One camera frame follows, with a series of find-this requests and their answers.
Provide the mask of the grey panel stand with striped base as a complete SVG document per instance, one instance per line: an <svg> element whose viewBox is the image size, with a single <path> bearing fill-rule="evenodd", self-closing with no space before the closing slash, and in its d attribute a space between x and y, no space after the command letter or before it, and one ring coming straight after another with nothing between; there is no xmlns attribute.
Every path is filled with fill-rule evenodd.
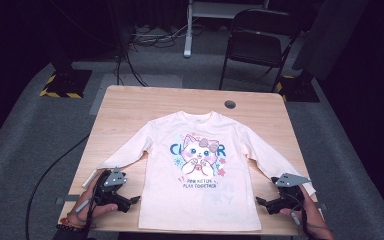
<svg viewBox="0 0 384 240"><path fill-rule="evenodd" d="M294 78L275 85L285 102L319 102L311 84L326 80L356 28L369 0L325 0L292 68Z"/></svg>

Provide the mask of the black stand with striped base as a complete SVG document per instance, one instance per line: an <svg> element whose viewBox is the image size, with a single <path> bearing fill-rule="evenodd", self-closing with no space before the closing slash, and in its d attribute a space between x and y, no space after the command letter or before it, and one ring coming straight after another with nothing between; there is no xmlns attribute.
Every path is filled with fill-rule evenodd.
<svg viewBox="0 0 384 240"><path fill-rule="evenodd" d="M40 96L82 98L92 71L72 67L72 62L64 53L50 23L43 20L39 30L41 31L42 41L47 47L50 63L54 68L54 72L41 90Z"/></svg>

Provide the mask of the white metal table frame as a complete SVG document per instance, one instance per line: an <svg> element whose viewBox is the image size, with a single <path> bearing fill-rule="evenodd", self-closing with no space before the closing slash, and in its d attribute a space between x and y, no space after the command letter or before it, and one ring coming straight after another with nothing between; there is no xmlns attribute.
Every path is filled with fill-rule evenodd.
<svg viewBox="0 0 384 240"><path fill-rule="evenodd" d="M233 19L240 11L250 8L267 8L270 0L262 0L258 4L243 3L215 3L188 0L187 7L187 32L183 56L190 58L192 55L192 25L195 18Z"/></svg>

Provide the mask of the person's left hand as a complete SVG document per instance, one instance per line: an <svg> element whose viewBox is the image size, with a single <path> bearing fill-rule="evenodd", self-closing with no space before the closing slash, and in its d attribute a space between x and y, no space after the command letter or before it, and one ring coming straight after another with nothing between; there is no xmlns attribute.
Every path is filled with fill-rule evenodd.
<svg viewBox="0 0 384 240"><path fill-rule="evenodd" d="M102 174L102 170L96 172L96 176L89 183L87 189L80 195L71 211L62 218L59 223L75 229L83 229L88 223L100 216L117 210L116 204L107 204L98 206L94 202L93 194L98 178Z"/></svg>

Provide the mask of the person's right hand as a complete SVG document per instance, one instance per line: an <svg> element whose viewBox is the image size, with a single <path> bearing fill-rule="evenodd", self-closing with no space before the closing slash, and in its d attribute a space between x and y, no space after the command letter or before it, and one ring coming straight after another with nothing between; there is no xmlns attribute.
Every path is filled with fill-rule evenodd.
<svg viewBox="0 0 384 240"><path fill-rule="evenodd" d="M316 207L315 202L310 198L306 189L303 186L300 186L300 189L304 196L303 207L300 212L294 212L292 209L281 209L280 214L285 216L290 216L293 212L298 217L299 220L303 219L303 213L306 213L306 232L310 228L325 228L329 229L328 225L324 221L320 211Z"/></svg>

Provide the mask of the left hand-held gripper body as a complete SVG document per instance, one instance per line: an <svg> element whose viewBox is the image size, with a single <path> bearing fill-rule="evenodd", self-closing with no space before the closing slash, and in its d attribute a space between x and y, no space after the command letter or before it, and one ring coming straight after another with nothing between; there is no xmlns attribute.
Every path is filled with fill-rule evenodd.
<svg viewBox="0 0 384 240"><path fill-rule="evenodd" d="M117 191L126 183L125 174L119 168L105 170L97 180L94 200L98 206L116 204L118 201L129 203L129 199L118 195Z"/></svg>

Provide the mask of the pink long-sleeve cat-print shirt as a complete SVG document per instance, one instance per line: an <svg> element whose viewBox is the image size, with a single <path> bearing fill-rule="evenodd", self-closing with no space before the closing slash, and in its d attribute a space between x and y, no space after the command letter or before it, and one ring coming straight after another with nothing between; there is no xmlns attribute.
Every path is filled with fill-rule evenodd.
<svg viewBox="0 0 384 240"><path fill-rule="evenodd" d="M151 120L99 167L124 167L143 153L141 229L259 231L248 161L269 178L298 173L252 129L217 112Z"/></svg>

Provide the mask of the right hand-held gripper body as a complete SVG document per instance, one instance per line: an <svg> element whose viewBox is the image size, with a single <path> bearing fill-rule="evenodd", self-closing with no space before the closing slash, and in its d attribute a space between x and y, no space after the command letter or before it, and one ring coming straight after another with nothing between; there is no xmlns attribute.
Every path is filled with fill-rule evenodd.
<svg viewBox="0 0 384 240"><path fill-rule="evenodd" d="M310 179L291 173L284 173L280 177L272 177L271 180L278 188L280 197L268 201L267 205L280 205L281 209L287 208L300 210L304 201L300 185L309 183Z"/></svg>

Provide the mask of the black folding chair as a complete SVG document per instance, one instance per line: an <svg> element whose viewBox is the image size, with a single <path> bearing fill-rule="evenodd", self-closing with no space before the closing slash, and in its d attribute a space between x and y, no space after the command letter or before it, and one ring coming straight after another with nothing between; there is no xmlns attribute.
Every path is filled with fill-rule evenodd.
<svg viewBox="0 0 384 240"><path fill-rule="evenodd" d="M251 8L237 13L230 28L219 89L223 86L227 62L232 60L266 66L268 70L265 74L277 68L271 87L274 92L301 29L301 21L295 14L263 8Z"/></svg>

